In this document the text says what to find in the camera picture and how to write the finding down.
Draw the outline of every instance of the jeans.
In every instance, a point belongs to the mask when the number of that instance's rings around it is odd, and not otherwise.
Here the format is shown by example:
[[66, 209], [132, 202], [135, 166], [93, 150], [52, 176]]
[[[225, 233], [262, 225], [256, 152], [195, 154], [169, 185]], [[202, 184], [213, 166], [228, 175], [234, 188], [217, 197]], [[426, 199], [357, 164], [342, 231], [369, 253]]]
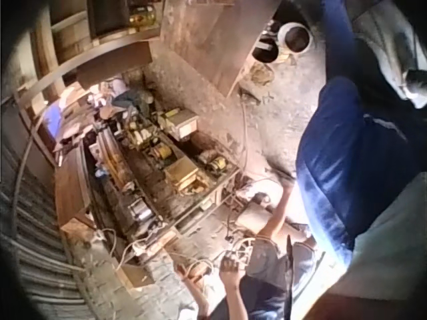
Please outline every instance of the jeans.
[[364, 72], [372, 66], [359, 60], [340, 0], [324, 1], [324, 27], [327, 83], [298, 148], [297, 180], [316, 241], [348, 265], [354, 239], [427, 170], [427, 126], [380, 72]]

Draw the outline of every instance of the shorts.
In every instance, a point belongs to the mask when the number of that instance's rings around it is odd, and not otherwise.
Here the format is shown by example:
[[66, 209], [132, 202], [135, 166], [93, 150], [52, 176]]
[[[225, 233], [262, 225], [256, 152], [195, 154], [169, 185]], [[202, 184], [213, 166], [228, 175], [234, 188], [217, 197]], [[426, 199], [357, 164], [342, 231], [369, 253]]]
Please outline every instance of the shorts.
[[316, 268], [313, 249], [303, 243], [292, 246], [294, 262], [270, 239], [256, 237], [246, 274], [284, 291], [292, 288], [294, 297], [307, 285]]

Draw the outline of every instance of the corrugated metal wall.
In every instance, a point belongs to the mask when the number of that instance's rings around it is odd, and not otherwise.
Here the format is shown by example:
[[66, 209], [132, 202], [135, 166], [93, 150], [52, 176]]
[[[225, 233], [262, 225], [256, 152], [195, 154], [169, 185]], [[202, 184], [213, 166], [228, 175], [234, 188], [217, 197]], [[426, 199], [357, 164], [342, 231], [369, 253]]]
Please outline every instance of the corrugated metal wall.
[[[88, 307], [90, 301], [83, 298], [86, 297], [81, 282], [83, 269], [73, 265], [68, 243], [57, 225], [53, 184], [47, 187], [28, 168], [21, 183], [17, 236], [13, 238], [11, 207], [21, 158], [9, 138], [19, 135], [3, 132], [8, 127], [3, 124], [20, 119], [13, 102], [2, 105], [1, 112], [1, 244], [12, 261], [18, 261], [19, 277], [26, 292], [48, 319], [96, 319]], [[23, 128], [21, 123], [15, 130]], [[44, 159], [36, 145], [32, 148], [33, 154], [40, 157], [38, 161]]]

